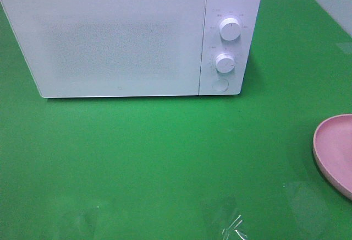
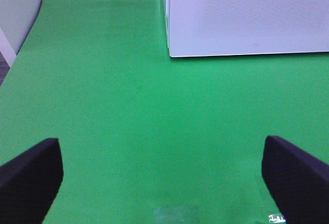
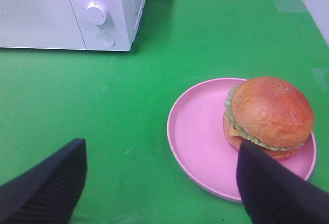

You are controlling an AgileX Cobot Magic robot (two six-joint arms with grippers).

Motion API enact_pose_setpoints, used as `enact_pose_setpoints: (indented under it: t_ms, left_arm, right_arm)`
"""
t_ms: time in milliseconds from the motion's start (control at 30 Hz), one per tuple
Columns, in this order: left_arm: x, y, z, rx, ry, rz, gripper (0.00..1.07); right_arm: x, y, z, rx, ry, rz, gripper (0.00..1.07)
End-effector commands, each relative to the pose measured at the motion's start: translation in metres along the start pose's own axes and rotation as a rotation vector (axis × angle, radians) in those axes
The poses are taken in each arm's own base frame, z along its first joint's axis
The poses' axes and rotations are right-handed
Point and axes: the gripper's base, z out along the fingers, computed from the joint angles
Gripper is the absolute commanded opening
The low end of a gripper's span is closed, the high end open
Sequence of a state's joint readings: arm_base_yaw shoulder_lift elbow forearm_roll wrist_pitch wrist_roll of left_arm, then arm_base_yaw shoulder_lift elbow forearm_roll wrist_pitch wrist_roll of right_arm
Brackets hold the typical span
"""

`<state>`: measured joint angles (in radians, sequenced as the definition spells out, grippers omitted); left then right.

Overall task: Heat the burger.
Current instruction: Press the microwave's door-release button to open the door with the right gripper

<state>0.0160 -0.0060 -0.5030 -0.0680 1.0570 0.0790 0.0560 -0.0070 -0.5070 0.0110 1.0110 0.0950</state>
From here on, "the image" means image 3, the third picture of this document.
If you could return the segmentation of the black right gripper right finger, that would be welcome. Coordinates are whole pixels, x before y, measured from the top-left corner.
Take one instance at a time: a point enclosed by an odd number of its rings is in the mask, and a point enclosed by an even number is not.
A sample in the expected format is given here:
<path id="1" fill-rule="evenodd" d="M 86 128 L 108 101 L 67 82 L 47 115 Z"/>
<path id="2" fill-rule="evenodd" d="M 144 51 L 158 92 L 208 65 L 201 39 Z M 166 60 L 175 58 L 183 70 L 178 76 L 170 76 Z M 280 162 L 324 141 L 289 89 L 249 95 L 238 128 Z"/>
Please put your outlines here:
<path id="1" fill-rule="evenodd" d="M 328 193 L 242 142 L 236 181 L 252 223 L 328 223 Z"/>

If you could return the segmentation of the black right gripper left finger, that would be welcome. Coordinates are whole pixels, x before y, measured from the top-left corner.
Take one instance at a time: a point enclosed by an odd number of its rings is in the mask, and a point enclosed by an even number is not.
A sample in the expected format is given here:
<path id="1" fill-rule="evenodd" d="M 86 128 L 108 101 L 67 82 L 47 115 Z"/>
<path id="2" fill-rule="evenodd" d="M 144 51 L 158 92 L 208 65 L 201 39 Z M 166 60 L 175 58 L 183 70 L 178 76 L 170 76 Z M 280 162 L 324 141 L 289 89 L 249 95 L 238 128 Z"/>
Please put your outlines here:
<path id="1" fill-rule="evenodd" d="M 69 223 L 86 176 L 86 140 L 76 138 L 1 185 L 1 223 Z"/>

